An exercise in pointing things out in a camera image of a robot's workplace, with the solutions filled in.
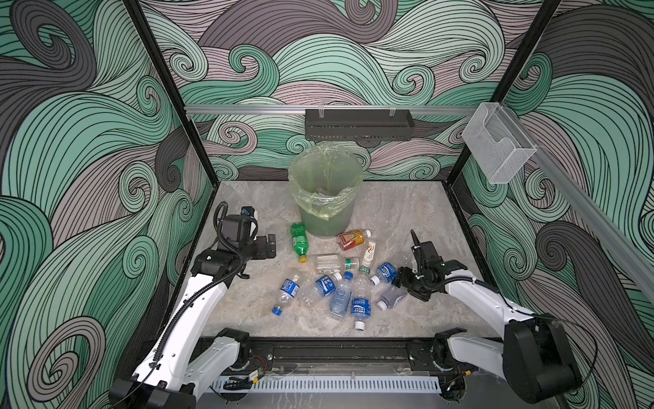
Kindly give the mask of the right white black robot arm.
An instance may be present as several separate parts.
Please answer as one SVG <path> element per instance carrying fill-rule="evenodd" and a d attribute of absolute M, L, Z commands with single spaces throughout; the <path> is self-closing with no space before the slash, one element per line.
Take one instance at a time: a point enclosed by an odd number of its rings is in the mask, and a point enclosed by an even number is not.
<path fill-rule="evenodd" d="M 466 373 L 474 369 L 503 379 L 517 397 L 530 404 L 583 386 L 565 321 L 507 300 L 460 262 L 430 262 L 418 272 L 401 267 L 392 286 L 415 298 L 436 292 L 456 298 L 499 335 L 498 340 L 491 340 L 454 328 L 434 336 L 434 364 L 454 375 L 442 383 L 445 392 L 461 388 Z"/>

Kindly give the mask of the small bottle blue label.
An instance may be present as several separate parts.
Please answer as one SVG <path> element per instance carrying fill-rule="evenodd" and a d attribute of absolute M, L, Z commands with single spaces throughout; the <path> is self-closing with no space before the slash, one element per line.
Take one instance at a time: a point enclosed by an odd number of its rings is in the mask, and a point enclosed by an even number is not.
<path fill-rule="evenodd" d="M 384 262 L 378 266 L 376 272 L 370 277 L 370 282 L 373 286 L 392 284 L 397 275 L 396 266 L 391 262 Z"/>

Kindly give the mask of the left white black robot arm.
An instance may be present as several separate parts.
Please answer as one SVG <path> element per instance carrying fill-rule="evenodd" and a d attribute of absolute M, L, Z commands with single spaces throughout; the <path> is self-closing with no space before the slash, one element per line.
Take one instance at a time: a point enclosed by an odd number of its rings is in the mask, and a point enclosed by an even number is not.
<path fill-rule="evenodd" d="M 192 355 L 209 316 L 227 293 L 234 277 L 227 265 L 237 257 L 209 248 L 195 258 L 184 297 L 158 342 L 129 378 L 119 378 L 110 388 L 112 408 L 194 408 L 221 373 L 247 363 L 249 336 L 231 329 L 200 355 Z"/>

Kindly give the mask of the clear grey bottle white cap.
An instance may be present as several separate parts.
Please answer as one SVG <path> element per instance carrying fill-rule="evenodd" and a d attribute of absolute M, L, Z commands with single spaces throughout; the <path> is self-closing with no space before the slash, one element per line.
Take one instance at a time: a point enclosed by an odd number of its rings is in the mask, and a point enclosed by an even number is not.
<path fill-rule="evenodd" d="M 398 286 L 389 286 L 380 296 L 376 306 L 382 311 L 395 308 L 408 294 L 407 289 Z"/>

